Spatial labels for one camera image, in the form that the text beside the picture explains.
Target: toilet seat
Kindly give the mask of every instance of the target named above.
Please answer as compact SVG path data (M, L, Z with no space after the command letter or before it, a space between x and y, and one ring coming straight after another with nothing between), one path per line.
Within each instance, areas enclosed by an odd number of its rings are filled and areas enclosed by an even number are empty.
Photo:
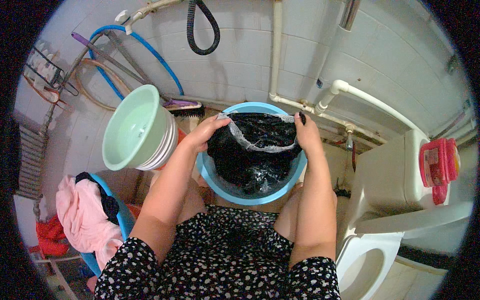
M371 299L390 270L403 235L403 232L360 234L345 239L336 263L343 300Z

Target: red plastic container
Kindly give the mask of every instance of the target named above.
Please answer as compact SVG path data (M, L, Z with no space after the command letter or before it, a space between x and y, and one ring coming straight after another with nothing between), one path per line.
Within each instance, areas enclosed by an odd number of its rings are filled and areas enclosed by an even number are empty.
M433 187L433 202L443 203L448 184L457 179L460 168L455 139L441 138L422 145L419 163L423 185Z

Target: light green plastic basin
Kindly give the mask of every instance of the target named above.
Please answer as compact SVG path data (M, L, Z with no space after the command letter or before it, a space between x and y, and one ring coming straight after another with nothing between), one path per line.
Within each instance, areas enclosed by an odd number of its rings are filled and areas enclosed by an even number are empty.
M166 130L165 109L150 84L133 90L108 121L102 143L105 166L116 171L148 160Z

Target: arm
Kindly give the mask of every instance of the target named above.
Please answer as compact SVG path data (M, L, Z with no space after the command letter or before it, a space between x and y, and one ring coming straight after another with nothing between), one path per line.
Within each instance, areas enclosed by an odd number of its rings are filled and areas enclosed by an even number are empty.
M216 120L216 116L210 117L188 134L177 146L145 198L130 237L147 243L158 262L165 259L172 246L197 154L207 149L206 142L215 130L228 123L230 119Z
M297 212L290 267L314 256L334 260L336 243L335 198L318 128L308 116L303 125L298 113L295 114L295 125L297 139L305 151L308 165Z

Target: scrub brush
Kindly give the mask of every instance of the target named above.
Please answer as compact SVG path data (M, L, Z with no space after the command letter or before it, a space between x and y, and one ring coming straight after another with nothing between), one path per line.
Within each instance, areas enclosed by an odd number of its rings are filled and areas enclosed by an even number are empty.
M165 107L175 117L199 117L205 116L205 106L197 101L184 101L169 99Z

